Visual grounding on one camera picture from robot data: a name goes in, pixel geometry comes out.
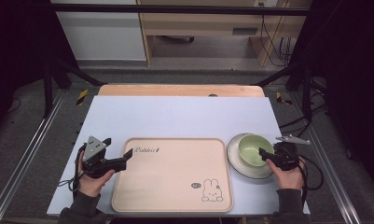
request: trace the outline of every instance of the wooden board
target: wooden board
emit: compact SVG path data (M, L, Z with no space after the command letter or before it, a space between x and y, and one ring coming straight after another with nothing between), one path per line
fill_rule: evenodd
M258 86L238 85L103 85L98 95L265 97Z
M212 138L132 138L112 199L118 212L227 212L233 205L224 143Z

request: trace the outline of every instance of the green bowl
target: green bowl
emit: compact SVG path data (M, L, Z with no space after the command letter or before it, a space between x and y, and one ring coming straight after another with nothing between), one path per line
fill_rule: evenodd
M247 134L240 140L239 155L251 165L264 166L266 162L259 155L260 147L269 153L274 152L273 145L266 138L256 134Z

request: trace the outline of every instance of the human hand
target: human hand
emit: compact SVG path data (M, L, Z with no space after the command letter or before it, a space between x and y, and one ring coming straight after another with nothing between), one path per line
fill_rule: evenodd
M82 151L79 156L78 171L82 171L82 158L84 157L84 152ZM94 179L87 175L83 175L79 178L79 191L88 195L92 198L97 197L100 194L100 190L105 185L105 183L111 178L115 173L115 170L109 170L105 175L100 178Z
M289 171L283 171L282 169L277 167L270 159L266 160L266 164L276 175L280 189L302 189L303 176L297 167ZM299 165L303 170L304 164L302 161L299 161Z

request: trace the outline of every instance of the white cabinet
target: white cabinet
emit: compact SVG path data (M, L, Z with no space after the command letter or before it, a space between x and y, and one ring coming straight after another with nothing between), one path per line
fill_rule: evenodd
M135 0L51 0L68 4L135 5ZM78 61L145 61L138 13L57 12Z

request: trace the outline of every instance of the aluminum rail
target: aluminum rail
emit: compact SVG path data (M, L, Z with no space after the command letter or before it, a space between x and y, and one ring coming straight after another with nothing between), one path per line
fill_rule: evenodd
M323 15L323 10L290 7L215 7L168 5L103 5L103 4L28 4L27 9L46 9L63 12L123 12L123 13L185 13L268 16Z
M290 96L291 96L292 101L295 102L298 113L301 116L303 116L300 97L295 92L290 92ZM314 154L320 163L324 176L326 177L326 181L328 182L328 186L332 190L332 194L336 202L338 203L339 209L344 217L344 220L346 221L347 224L361 223L361 220L354 209L352 201L350 200L346 190L341 184L341 181L334 167L329 161L329 158L324 152L323 146L321 145L320 139L315 133L314 128L311 126L310 128L308 128L307 132L310 137L310 141L312 142L312 146L313 148L315 148Z
M56 113L58 112L60 105L62 103L63 96L66 94L67 90L59 90L56 94L56 98L53 102L53 108L51 112L41 121L40 126L35 132L35 136L30 142L29 146L26 148L21 160L15 168L11 178L8 180L6 186L0 194L0 221L4 213L7 210L13 196L15 195L24 175L26 174L36 151L38 150L42 140L44 139L47 131L54 120Z

